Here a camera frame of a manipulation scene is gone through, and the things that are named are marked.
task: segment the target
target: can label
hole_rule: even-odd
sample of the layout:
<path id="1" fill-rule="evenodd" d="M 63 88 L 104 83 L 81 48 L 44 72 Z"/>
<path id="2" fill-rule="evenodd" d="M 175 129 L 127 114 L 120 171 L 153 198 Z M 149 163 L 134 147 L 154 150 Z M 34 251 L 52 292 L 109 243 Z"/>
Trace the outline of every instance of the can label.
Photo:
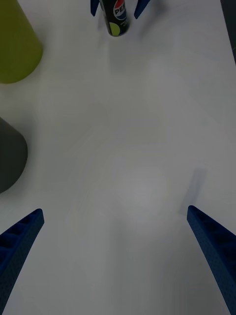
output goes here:
<path id="1" fill-rule="evenodd" d="M 128 30 L 124 0 L 100 0 L 108 32 L 120 36 Z"/>

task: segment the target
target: white table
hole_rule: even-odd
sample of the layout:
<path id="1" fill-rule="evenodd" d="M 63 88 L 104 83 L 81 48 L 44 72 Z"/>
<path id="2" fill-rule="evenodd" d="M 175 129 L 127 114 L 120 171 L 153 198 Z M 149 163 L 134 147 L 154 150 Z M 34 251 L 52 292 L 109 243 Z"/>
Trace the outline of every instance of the white table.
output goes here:
<path id="1" fill-rule="evenodd" d="M 236 66 L 220 1 L 151 0 L 120 38 L 89 0 L 20 3 L 45 49 L 32 75 L 0 87 L 0 116 L 29 146 L 0 195 L 0 232 L 36 208 L 45 225 L 4 315 L 229 314 L 186 221 L 194 204 L 236 233 Z"/>

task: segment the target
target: pepsi logo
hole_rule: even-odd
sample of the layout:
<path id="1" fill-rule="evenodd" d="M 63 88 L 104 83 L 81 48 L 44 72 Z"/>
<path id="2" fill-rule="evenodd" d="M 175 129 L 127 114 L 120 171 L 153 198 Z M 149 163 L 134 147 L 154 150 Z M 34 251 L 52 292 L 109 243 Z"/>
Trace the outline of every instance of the pepsi logo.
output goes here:
<path id="1" fill-rule="evenodd" d="M 117 0 L 117 2 L 114 5 L 113 14 L 118 20 L 126 19 L 124 0 Z"/>

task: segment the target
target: gray cup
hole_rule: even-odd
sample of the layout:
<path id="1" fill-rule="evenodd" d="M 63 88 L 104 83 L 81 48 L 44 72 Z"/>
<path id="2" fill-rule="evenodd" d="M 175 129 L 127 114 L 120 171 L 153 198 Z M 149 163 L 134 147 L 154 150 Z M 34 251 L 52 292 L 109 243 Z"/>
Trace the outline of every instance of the gray cup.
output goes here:
<path id="1" fill-rule="evenodd" d="M 23 135 L 0 118 L 0 193 L 18 180 L 27 157 L 28 149 Z"/>

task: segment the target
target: lime green cup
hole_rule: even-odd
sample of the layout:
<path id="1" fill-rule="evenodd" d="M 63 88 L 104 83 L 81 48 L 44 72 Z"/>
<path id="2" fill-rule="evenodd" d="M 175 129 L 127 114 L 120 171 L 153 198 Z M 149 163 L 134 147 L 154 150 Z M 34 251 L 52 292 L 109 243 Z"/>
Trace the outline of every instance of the lime green cup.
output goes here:
<path id="1" fill-rule="evenodd" d="M 14 83 L 39 64 L 43 48 L 17 0 L 0 0 L 0 83 Z"/>

